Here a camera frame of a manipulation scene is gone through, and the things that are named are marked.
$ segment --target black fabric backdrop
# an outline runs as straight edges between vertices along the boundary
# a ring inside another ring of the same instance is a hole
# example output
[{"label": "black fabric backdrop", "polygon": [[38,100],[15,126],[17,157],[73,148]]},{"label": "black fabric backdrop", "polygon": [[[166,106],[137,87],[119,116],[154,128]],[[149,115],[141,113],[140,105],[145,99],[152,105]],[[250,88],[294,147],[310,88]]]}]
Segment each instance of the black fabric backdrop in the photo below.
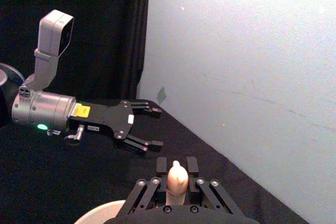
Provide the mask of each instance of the black fabric backdrop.
[{"label": "black fabric backdrop", "polygon": [[159,119],[136,115],[131,133],[163,141],[161,152],[139,157],[91,132],[71,152],[61,138],[38,129],[15,124],[0,129],[0,223],[73,223],[96,206],[126,199],[138,179],[155,175],[160,156],[169,167],[173,160],[185,166],[185,157],[195,156],[200,175],[219,179],[243,213],[260,223],[306,223],[165,111]]},{"label": "black fabric backdrop", "polygon": [[0,62],[34,72],[39,20],[74,16],[68,49],[46,91],[77,98],[135,98],[144,62],[148,0],[2,0]]}]

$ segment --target white wall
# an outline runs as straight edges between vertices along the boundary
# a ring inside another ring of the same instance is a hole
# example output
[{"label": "white wall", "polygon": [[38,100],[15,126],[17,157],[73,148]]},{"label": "white wall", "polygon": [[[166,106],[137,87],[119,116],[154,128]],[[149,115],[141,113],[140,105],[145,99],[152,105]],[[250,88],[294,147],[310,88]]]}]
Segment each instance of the white wall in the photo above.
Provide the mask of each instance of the white wall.
[{"label": "white wall", "polygon": [[165,87],[161,106],[206,143],[336,223],[335,22],[336,0],[149,0],[139,97]]}]

